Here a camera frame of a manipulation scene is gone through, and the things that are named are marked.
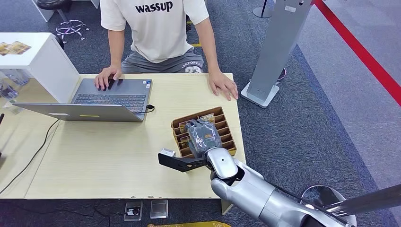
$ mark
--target gray shorts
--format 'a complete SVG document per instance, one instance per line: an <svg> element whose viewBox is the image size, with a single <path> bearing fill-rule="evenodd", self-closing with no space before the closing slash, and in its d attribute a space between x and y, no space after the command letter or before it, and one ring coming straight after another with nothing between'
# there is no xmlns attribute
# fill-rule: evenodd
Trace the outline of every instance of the gray shorts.
<svg viewBox="0 0 401 227"><path fill-rule="evenodd" d="M202 67L202 56L192 50L160 63L152 63L134 51L121 63L123 73L202 73Z"/></svg>

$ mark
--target cable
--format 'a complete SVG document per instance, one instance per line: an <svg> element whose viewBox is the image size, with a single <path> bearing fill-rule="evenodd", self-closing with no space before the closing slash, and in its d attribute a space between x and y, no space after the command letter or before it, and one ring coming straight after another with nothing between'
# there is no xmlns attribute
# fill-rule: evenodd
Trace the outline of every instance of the cable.
<svg viewBox="0 0 401 227"><path fill-rule="evenodd" d="M15 207L17 207L17 208L19 208L19 209L21 209L21 210L25 210L25 211L27 211L27 212L32 212L32 213L35 213L35 214L52 214L52 213L57 213L57 212L67 212L67 213L71 213L71 214L80 215L80 216L83 216L83 217L91 217L91 218L93 218L93 217L95 216L95 212L96 212L96 213L98 213L100 216L102 216L102 217L104 218L104 219L102 219L102 220L97 224L97 227L98 227L101 223L103 223L103 221L104 221L105 219L108 219L108 226L110 227L110 218L111 218L111 215L110 215L110 214L104 214L103 212L101 212L101 211L96 207L96 205L95 205L96 203L95 203L95 202L92 204L92 208L93 208L92 214L82 214L82 213L79 213L79 212L75 212L75 211L71 211L71 210L65 210L65 209L52 210L52 211L47 211L47 212L40 212L40 211L31 210L31 209L27 209L27 208L21 207L20 205L15 204L15 203L12 203L12 202L3 202L3 201L0 201L0 203L9 204L9 205L15 206ZM124 214L127 214L127 213L111 213L111 214L121 216L121 215L124 215Z"/></svg>
<svg viewBox="0 0 401 227"><path fill-rule="evenodd" d="M294 198L296 198L296 199L298 199L298 200L300 200L300 201L302 201L302 202L305 202L305 203L307 203L307 204L312 205L314 208L320 210L321 212L325 213L326 215L329 215L329 216L335 218L336 220L338 220L339 222L341 222L341 223L344 224L344 225L346 225L346 224L348 223L347 221L344 221L343 219L341 219L341 218L335 216L334 214L332 214L332 213L326 211L325 209L323 209L323 208L321 208L321 207L319 207L319 206L317 206L317 205L314 205L312 202L310 202L310 201L308 201L308 200L306 200L306 199L303 199L303 198L301 198L301 197L298 197L298 196L296 196L295 194L293 194L292 192L289 192L289 191L285 190L284 188L281 188L281 187L279 187L279 186L277 186L277 185L275 185L275 184L273 184L273 183L270 183L270 182L269 182L269 184L273 185L274 187L276 187L276 188L279 189L280 191L282 191L282 192L284 192L284 193L286 193L286 194L288 194L288 195L290 195L290 196L292 196L292 197L294 197Z"/></svg>
<svg viewBox="0 0 401 227"><path fill-rule="evenodd" d="M64 209L52 210L52 211L48 211L48 212L40 212L40 211L30 210L30 209L21 207L21 206L15 204L15 203L12 203L12 202L2 202L2 201L0 201L0 203L10 204L10 205L13 205L13 206L16 206L16 207L20 208L21 210L25 210L25 211L32 212L32 213L35 213L35 214L52 214L52 213L57 213L57 212L67 212L67 213L77 214L77 215L84 216L84 217L93 217L94 214L95 214L95 210L93 210L92 215L81 214L79 212L75 212L75 211L71 211L71 210L64 210Z"/></svg>
<svg viewBox="0 0 401 227"><path fill-rule="evenodd" d="M2 193L14 182L14 180L17 179L17 178L28 168L28 166L32 163L32 161L34 160L35 156L39 153L39 151L40 151L40 150L43 148L43 146L45 145L46 140L47 140L47 136L49 135L50 129L51 129L51 128L53 127L53 125L55 125L59 120L60 120L60 119L56 120L56 121L49 127L49 129L48 129L47 132L46 132L46 137L44 138L43 144L42 144L42 145L39 147L39 149L35 152L34 156L31 158L31 160L28 162L28 164L25 166L25 168L22 169L22 171L19 172L19 174L17 174L17 175L14 177L14 179L12 179L12 180L10 181L10 183L7 184L7 186L6 186L3 190L1 190L0 194L2 194Z"/></svg>
<svg viewBox="0 0 401 227"><path fill-rule="evenodd" d="M155 107L153 105L147 105L146 108L147 109L152 109L152 110L151 111L145 111L145 112L138 112L138 113L134 112L134 114L142 114L142 113L143 114L147 114L147 113L153 112L155 110Z"/></svg>

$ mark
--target man's arm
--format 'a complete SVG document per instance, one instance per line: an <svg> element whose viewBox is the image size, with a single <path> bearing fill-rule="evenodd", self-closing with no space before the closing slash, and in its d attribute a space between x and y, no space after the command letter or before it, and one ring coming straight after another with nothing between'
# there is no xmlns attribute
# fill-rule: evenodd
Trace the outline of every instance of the man's arm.
<svg viewBox="0 0 401 227"><path fill-rule="evenodd" d="M195 25L196 32L199 36L199 41L202 44L203 52L205 52L206 60L209 68L209 85L215 95L218 96L217 88L220 88L228 100L231 100L231 95L238 99L238 90L235 82L226 77L218 66L216 43L214 39L212 25L209 18Z"/></svg>
<svg viewBox="0 0 401 227"><path fill-rule="evenodd" d="M109 87L109 77L113 75L114 80L121 76L121 58L124 51L124 31L108 30L110 47L110 67L104 68L95 78L96 88Z"/></svg>

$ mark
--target gray floor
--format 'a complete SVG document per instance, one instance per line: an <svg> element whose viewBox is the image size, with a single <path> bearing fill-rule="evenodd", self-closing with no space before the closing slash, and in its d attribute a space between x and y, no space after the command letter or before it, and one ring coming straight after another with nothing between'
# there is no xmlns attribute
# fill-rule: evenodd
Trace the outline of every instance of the gray floor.
<svg viewBox="0 0 401 227"><path fill-rule="evenodd" d="M400 84L401 0L326 3ZM377 186L400 184L400 106L316 7L298 45ZM392 211L400 224L401 208Z"/></svg>
<svg viewBox="0 0 401 227"><path fill-rule="evenodd" d="M54 15L49 23L38 16L35 8L22 0L6 0L3 6L9 12L23 12L0 15L0 31L52 31L60 22ZM222 71L232 72L242 89L252 76L268 19L252 14L260 6L259 0L208 1L210 18L215 30L218 59ZM70 18L78 18L89 25L84 41L72 37L65 51L80 73L97 73L109 63L106 31L100 27L99 10L90 2L74 2ZM22 22L29 18L31 23ZM130 34L126 33L126 49L129 52ZM191 42L196 41L189 34ZM368 172L356 146L337 116L331 96L326 87L314 76L309 60L296 48L287 64L288 76L280 85L280 92L267 109L261 109L243 99L238 108L243 131L247 163L259 171L268 181L283 186L298 195L310 185L326 184L336 188L346 197L362 195L377 190L371 173ZM122 212L124 200L55 200L22 201L6 200L19 204L0 203L0 225L20 226L108 226L101 214L83 217L66 211L51 214L32 212L65 209L93 214L93 203L103 214ZM150 201L145 201L149 211ZM171 200L167 220L146 219L137 223L124 223L118 215L112 215L110 226L146 226L149 223L184 223L202 220L220 220L232 226L262 226L239 211L231 210L221 216L218 200ZM397 226L394 216L388 211L371 212L357 216L358 226Z"/></svg>

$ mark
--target silver robot arm segment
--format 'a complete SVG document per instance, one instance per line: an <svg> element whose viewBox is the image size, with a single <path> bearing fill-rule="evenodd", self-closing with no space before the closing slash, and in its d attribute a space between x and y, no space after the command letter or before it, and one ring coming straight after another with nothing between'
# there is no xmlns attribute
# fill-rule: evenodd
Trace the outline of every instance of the silver robot arm segment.
<svg viewBox="0 0 401 227"><path fill-rule="evenodd" d="M209 150L206 158L213 169L213 192L269 227L301 227L307 218L317 220L320 223L317 226L347 226L279 193L260 173L232 158L224 148Z"/></svg>

